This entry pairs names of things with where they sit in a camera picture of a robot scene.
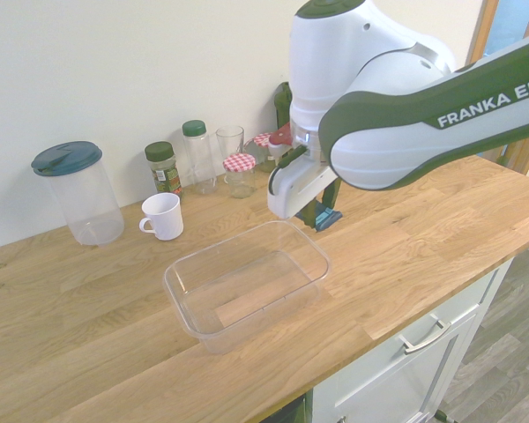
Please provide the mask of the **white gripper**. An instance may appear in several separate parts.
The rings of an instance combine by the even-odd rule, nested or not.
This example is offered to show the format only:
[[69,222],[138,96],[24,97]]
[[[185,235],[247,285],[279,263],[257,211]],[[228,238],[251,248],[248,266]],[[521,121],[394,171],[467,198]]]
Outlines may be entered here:
[[[322,205],[334,209],[341,184],[332,169],[312,159],[306,150],[292,150],[271,172],[268,181],[269,210],[281,219],[296,217],[315,229]],[[322,204],[315,198],[324,190]]]

